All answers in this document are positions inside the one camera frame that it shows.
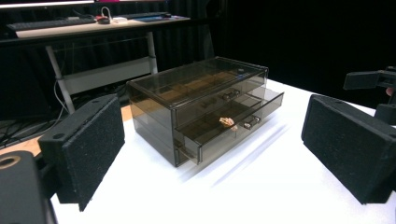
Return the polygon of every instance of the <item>wooden floor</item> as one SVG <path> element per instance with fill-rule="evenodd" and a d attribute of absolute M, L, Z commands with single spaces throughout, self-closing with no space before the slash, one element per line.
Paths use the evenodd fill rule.
<path fill-rule="evenodd" d="M 126 120 L 132 118 L 131 107 L 129 107 L 128 105 L 124 106 L 121 109 L 121 113 L 122 113 L 122 120 L 123 121 L 126 121 Z M 34 155 L 37 155 L 40 152 L 40 147 L 38 146 L 38 143 L 37 143 L 38 138 L 39 137 L 30 139 L 28 141 L 19 143 L 17 145 L 12 146 L 12 147 L 6 147 L 4 149 L 0 149 L 0 155 L 3 155 L 3 154 L 8 153 L 10 151 L 16 151 L 16 150 L 30 151 Z"/>

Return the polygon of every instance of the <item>transparent drawer organizer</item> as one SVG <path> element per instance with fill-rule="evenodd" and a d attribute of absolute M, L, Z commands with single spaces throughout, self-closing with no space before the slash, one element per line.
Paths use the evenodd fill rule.
<path fill-rule="evenodd" d="M 267 67 L 217 57 L 131 80 L 135 130 L 175 166 L 213 161 L 281 106 L 267 76 Z"/>

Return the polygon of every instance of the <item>drawer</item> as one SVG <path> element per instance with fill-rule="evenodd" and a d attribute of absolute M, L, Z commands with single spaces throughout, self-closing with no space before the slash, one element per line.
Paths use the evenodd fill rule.
<path fill-rule="evenodd" d="M 256 88 L 217 110 L 204 113 L 195 120 L 175 128 L 175 146 L 199 164 L 205 158 L 217 157 L 238 144 L 263 125 L 262 119 L 281 106 L 283 93 Z M 219 118 L 231 118 L 234 126 L 224 127 Z"/>

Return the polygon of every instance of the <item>computer keyboard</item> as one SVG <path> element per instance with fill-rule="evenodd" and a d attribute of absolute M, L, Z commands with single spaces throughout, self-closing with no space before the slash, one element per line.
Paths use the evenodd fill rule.
<path fill-rule="evenodd" d="M 143 12 L 143 13 L 134 13 L 134 14 L 124 14 L 124 15 L 117 15 L 114 17 L 123 17 L 127 20 L 132 19 L 139 19 L 139 18 L 146 18 L 146 17 L 165 17 L 170 15 L 169 12 Z"/>
<path fill-rule="evenodd" d="M 83 25 L 96 23 L 95 19 L 77 19 L 77 20 L 61 20 L 61 21 L 32 21 L 32 22 L 18 22 L 8 24 L 7 27 L 14 32 L 27 31 L 27 30 L 38 30 L 46 28 Z"/>

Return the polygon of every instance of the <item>computer screen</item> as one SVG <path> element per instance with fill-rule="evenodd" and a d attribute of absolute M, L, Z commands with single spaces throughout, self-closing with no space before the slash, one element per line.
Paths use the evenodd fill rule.
<path fill-rule="evenodd" d="M 93 0 L 0 0 L 0 9 L 2 8 L 28 8 L 28 7 L 52 7 L 90 4 Z"/>

